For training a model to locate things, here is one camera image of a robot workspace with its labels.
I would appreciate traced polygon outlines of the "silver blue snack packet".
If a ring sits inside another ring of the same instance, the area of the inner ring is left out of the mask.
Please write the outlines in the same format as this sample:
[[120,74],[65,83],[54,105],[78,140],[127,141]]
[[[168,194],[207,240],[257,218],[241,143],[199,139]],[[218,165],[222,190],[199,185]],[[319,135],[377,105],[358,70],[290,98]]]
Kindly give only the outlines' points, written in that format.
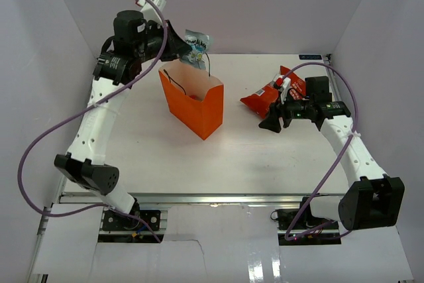
[[193,30],[185,30],[185,42],[191,46],[191,50],[180,58],[180,61],[194,68],[205,70],[206,65],[203,56],[207,54],[213,39],[208,34]]

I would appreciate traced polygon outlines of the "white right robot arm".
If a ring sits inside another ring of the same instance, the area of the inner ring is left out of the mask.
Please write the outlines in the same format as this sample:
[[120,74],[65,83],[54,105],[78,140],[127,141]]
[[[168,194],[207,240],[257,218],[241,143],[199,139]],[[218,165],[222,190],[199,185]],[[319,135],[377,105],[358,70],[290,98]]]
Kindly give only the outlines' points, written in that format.
[[317,194],[305,198],[299,212],[300,223],[314,229],[326,219],[342,223],[348,231],[394,226],[404,183],[388,176],[372,158],[345,103],[333,100],[328,77],[307,78],[306,94],[301,99],[290,95],[291,80],[285,76],[276,76],[272,86],[279,96],[270,104],[259,127],[279,133],[293,120],[311,121],[332,146],[348,182],[343,196]]

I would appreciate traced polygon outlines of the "red pink snack packet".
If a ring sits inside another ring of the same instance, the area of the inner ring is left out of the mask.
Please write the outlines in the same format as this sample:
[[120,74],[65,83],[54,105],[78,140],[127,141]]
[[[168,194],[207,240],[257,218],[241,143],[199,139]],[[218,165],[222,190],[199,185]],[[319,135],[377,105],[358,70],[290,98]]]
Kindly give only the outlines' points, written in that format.
[[193,99],[193,100],[195,100],[195,101],[203,101],[203,99],[202,98],[200,98],[199,96],[197,96],[197,95],[190,95],[189,96],[191,99]]

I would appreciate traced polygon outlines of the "large red chips bag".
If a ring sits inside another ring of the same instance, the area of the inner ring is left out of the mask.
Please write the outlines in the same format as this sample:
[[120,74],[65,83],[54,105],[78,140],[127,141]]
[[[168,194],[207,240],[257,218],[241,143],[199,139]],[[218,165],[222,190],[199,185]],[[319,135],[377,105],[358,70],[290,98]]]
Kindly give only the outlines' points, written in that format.
[[[291,81],[288,98],[301,100],[307,96],[305,80],[301,79],[296,73],[288,76]],[[269,111],[269,105],[279,96],[278,90],[270,82],[258,91],[240,99],[240,102],[247,106],[253,113],[264,119]]]

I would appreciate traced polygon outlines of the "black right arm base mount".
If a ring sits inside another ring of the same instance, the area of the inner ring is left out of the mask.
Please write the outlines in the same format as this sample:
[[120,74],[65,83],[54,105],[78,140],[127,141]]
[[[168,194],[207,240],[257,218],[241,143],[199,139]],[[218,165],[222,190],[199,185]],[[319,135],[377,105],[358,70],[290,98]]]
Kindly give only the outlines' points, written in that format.
[[[300,239],[294,239],[287,241],[285,234],[293,221],[297,209],[275,209],[270,214],[270,219],[276,223],[278,228],[278,242],[279,246],[318,246],[318,245],[340,245],[341,244],[341,233],[339,230],[338,223],[332,223],[322,229],[310,232]],[[325,219],[307,217],[306,214],[302,215],[301,218],[294,225],[290,235],[292,237],[298,236],[300,233],[312,229],[322,223],[325,223]]]

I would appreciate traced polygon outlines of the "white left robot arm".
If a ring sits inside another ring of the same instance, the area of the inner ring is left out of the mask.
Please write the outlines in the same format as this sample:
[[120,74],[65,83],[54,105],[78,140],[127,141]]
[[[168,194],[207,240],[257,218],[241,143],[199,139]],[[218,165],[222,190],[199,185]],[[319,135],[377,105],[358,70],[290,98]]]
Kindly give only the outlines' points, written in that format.
[[135,209],[136,200],[119,181],[119,169],[106,163],[109,137],[134,80],[144,73],[142,64],[176,60],[191,47],[162,14],[152,11],[121,11],[113,30],[93,71],[89,110],[72,144],[65,154],[56,155],[54,165],[68,180],[118,210],[117,221],[125,229],[134,229],[140,213]]

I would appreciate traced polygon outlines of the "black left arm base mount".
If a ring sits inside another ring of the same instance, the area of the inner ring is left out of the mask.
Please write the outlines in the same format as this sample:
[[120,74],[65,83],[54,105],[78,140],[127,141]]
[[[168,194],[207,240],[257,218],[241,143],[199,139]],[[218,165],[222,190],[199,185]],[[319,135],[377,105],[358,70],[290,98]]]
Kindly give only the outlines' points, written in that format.
[[124,217],[111,210],[105,210],[99,228],[99,243],[158,244],[162,242],[166,222],[160,210],[140,210],[137,215],[141,221]]

